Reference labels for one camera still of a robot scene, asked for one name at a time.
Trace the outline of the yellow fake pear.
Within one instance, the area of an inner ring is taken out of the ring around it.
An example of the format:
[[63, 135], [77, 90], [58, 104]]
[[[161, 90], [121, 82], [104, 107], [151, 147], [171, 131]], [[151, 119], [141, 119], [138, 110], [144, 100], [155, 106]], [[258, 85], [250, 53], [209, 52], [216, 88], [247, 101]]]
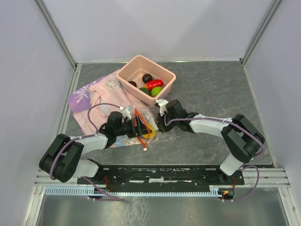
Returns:
[[148, 128], [150, 133], [143, 134], [143, 139], [152, 139], [156, 135], [156, 130], [150, 124], [148, 124]]

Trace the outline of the clear zip top bag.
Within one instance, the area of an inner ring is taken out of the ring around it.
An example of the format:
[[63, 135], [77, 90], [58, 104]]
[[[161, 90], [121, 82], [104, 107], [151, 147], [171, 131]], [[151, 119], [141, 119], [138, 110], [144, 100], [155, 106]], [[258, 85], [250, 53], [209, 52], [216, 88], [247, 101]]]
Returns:
[[152, 139], [143, 139], [142, 137], [135, 138], [142, 144], [144, 152], [148, 152], [151, 149], [163, 148], [164, 146], [171, 145], [176, 141], [177, 135], [174, 129], [165, 133], [158, 130], [156, 124], [157, 119], [155, 119], [151, 111], [135, 108], [135, 116], [136, 115], [139, 115], [145, 124], [150, 124], [156, 130], [156, 135]]

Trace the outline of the green fake apple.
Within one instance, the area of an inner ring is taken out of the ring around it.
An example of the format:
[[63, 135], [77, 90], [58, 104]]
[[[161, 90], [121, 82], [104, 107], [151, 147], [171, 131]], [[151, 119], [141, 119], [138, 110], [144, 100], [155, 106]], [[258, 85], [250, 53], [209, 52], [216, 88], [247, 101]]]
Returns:
[[154, 87], [152, 90], [151, 90], [151, 96], [152, 97], [156, 97], [161, 91], [162, 91], [162, 87], [158, 86], [158, 87]]

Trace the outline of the dark green fake vegetable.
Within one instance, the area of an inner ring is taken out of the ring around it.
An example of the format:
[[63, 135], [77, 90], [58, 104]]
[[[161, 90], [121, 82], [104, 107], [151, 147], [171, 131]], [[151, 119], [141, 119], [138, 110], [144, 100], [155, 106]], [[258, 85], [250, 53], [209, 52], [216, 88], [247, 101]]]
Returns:
[[151, 96], [151, 92], [147, 88], [139, 88], [139, 90], [145, 93], [146, 95]]

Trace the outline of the red fake pepper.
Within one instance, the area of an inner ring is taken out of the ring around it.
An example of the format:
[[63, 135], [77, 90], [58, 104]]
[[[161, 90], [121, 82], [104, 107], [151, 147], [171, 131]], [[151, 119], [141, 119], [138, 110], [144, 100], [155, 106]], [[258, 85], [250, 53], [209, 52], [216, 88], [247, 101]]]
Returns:
[[155, 87], [162, 87], [164, 85], [163, 81], [160, 79], [155, 79], [155, 80], [151, 80], [149, 82], [147, 82], [145, 84], [145, 88], [149, 91], [151, 91], [153, 88]]

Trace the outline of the dark brown fake fruit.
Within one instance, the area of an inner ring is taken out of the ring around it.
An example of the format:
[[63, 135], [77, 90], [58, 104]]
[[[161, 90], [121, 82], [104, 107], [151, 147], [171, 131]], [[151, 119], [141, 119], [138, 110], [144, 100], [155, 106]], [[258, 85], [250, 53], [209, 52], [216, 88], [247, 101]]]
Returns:
[[136, 84], [136, 82], [134, 82], [134, 81], [129, 81], [128, 83], [129, 83], [129, 84], [131, 84], [132, 86], [134, 86], [134, 87], [136, 87], [136, 88], [137, 88], [137, 84]]

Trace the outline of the dark purple fake eggplant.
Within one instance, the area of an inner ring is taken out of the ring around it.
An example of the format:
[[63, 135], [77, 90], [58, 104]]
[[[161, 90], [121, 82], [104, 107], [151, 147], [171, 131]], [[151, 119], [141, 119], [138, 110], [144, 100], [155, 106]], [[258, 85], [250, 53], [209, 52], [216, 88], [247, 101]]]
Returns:
[[149, 73], [146, 73], [142, 76], [142, 81], [144, 84], [146, 84], [152, 80], [153, 80], [153, 77]]

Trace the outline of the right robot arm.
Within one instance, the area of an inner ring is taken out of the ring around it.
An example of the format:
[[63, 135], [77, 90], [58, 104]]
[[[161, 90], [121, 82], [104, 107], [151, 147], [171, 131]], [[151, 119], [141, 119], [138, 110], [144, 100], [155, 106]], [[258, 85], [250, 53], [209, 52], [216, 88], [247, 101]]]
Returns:
[[168, 102], [157, 99], [158, 128], [169, 132], [178, 127], [184, 132], [209, 134], [224, 139], [230, 153], [220, 164], [216, 180], [227, 184], [237, 170], [249, 163], [254, 157], [265, 152], [265, 138], [256, 127], [243, 115], [233, 118], [215, 118], [200, 113], [188, 113], [178, 100]]

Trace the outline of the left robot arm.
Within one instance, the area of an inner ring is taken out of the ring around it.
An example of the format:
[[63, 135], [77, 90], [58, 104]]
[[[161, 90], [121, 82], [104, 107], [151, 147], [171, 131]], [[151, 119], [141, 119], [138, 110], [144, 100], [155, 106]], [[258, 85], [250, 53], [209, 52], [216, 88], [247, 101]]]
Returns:
[[104, 172], [99, 164], [93, 161], [82, 161], [83, 154], [111, 147], [117, 137], [140, 138], [150, 134], [153, 129], [139, 115], [133, 119], [124, 117], [120, 112], [111, 112], [107, 122], [100, 127], [96, 134], [82, 137], [69, 137], [59, 134], [55, 137], [39, 162], [39, 168], [48, 173], [52, 180], [62, 183], [69, 181], [74, 175], [88, 177], [93, 183], [103, 181]]

